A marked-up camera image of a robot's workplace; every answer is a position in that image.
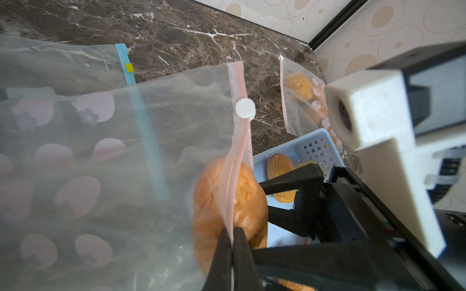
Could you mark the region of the clear pink zipper bag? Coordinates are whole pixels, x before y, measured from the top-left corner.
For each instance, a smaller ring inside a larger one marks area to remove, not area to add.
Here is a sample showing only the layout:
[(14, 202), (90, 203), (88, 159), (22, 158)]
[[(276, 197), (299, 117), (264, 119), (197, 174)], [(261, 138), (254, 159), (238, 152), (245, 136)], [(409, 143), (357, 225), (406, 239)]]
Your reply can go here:
[(284, 56), (280, 61), (280, 93), (286, 132), (296, 137), (325, 129), (337, 150), (343, 144), (330, 124), (326, 105), (326, 84), (315, 74)]

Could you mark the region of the clear pink zipper bag spare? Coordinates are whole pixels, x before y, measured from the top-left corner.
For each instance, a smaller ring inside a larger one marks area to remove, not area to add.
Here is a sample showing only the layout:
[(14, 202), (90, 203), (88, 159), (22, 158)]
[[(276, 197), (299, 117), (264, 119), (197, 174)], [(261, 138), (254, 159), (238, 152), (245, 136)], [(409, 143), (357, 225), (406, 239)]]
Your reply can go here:
[(241, 61), (1, 103), (1, 289), (199, 291), (194, 189), (231, 215), (250, 165)]

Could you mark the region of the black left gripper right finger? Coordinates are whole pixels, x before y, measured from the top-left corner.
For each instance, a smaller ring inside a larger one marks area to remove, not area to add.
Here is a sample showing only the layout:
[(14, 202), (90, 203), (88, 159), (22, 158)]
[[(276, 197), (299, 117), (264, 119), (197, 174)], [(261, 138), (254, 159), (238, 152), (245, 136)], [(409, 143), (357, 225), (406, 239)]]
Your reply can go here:
[(245, 231), (235, 227), (233, 234), (233, 290), (263, 291), (262, 279), (256, 270)]

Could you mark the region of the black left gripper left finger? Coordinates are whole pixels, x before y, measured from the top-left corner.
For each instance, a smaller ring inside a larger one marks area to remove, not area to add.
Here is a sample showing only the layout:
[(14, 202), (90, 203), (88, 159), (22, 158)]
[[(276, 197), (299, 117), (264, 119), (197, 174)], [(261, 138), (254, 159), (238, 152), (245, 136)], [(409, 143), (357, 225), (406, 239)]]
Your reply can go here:
[(202, 291), (233, 290), (233, 249), (226, 229), (220, 233)]

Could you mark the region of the orange potato back row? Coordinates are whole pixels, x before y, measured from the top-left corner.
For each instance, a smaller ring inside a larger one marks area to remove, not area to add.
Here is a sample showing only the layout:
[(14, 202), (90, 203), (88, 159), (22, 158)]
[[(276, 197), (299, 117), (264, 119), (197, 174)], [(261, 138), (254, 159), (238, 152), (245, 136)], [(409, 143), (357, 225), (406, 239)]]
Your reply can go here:
[[(291, 172), (295, 167), (289, 157), (284, 154), (276, 154), (270, 157), (267, 165), (268, 180), (277, 178)], [(281, 203), (291, 203), (295, 200), (297, 190), (289, 190), (274, 194), (275, 200)]]

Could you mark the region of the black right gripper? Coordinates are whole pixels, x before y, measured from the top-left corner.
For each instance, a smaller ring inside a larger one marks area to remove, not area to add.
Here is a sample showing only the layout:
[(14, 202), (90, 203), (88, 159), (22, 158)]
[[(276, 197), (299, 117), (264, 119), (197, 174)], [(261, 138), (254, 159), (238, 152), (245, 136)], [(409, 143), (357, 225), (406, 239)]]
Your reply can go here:
[(266, 195), (296, 190), (294, 208), (268, 207), (268, 222), (310, 236), (318, 221), (322, 244), (257, 249), (259, 274), (319, 291), (463, 291), (466, 215), (437, 210), (446, 248), (431, 255), (356, 174), (332, 169), (324, 184), (318, 164), (260, 183)]

